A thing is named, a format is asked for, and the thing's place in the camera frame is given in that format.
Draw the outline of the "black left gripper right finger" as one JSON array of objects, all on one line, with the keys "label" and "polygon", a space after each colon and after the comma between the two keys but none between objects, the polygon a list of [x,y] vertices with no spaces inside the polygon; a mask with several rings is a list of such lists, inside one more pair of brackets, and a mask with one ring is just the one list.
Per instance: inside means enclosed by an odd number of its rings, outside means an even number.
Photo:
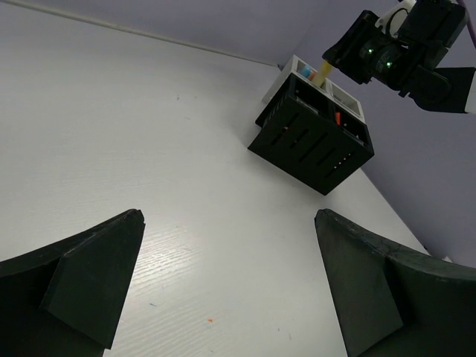
[{"label": "black left gripper right finger", "polygon": [[315,229],[349,356],[474,356],[475,269],[379,236],[330,209]]}]

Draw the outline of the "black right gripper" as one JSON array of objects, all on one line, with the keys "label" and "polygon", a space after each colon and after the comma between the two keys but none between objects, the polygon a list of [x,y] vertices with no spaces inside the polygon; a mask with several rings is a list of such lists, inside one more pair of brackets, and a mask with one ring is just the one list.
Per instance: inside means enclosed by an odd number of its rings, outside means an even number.
[{"label": "black right gripper", "polygon": [[322,58],[358,84],[373,78],[389,84],[402,59],[402,46],[376,27],[378,16],[361,12],[350,29],[327,49]]}]

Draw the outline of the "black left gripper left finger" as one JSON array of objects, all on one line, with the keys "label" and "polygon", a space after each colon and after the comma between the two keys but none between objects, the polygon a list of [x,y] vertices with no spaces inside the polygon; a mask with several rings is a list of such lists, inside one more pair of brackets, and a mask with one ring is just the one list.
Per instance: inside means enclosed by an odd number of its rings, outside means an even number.
[{"label": "black left gripper left finger", "polygon": [[111,349],[144,237],[140,210],[1,262],[2,356]]}]

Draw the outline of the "yellow highlighter pen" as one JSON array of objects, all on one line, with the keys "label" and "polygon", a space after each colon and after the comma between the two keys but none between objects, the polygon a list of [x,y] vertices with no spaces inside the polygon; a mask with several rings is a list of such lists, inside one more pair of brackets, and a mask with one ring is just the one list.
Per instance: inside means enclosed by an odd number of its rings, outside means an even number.
[{"label": "yellow highlighter pen", "polygon": [[326,78],[329,76],[330,72],[333,70],[333,67],[327,61],[323,61],[321,67],[317,70],[315,77],[313,78],[312,82],[317,86],[321,87]]}]

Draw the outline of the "blue highlighter cap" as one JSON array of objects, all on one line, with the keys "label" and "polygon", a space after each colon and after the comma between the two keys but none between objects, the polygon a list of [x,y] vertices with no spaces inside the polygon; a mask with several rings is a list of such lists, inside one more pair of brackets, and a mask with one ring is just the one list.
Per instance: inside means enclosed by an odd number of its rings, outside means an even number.
[{"label": "blue highlighter cap", "polygon": [[301,70],[300,74],[305,78],[311,78],[314,75],[312,67],[305,65]]}]

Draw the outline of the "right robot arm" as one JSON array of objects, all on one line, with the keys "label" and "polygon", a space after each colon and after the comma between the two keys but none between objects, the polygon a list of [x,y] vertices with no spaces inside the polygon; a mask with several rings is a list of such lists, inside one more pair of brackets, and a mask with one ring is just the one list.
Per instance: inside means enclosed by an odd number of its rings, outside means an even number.
[{"label": "right robot arm", "polygon": [[354,82],[376,79],[427,112],[475,113],[475,68],[443,68],[464,27],[461,1],[400,1],[383,16],[363,10],[322,58]]}]

